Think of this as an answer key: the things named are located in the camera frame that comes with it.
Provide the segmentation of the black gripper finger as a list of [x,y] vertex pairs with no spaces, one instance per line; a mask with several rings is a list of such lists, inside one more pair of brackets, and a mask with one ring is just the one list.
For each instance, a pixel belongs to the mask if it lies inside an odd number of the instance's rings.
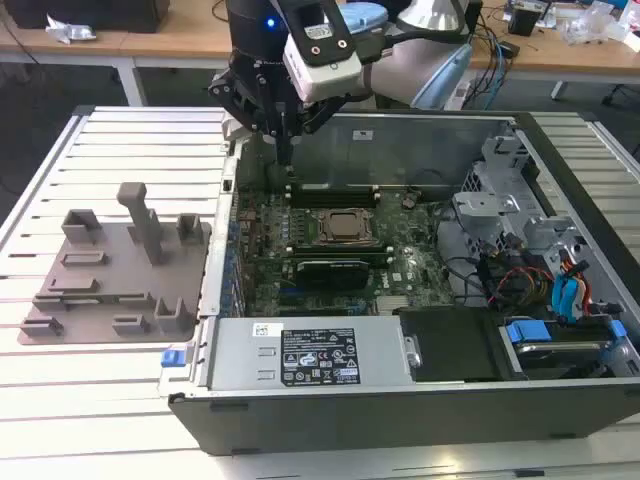
[[346,104],[345,96],[304,104],[288,101],[285,107],[285,164],[290,165],[294,143],[304,134],[312,134]]
[[243,127],[270,137],[276,160],[280,165],[286,164],[284,114],[277,109],[263,68],[250,71],[246,77],[229,68],[211,82],[208,93]]

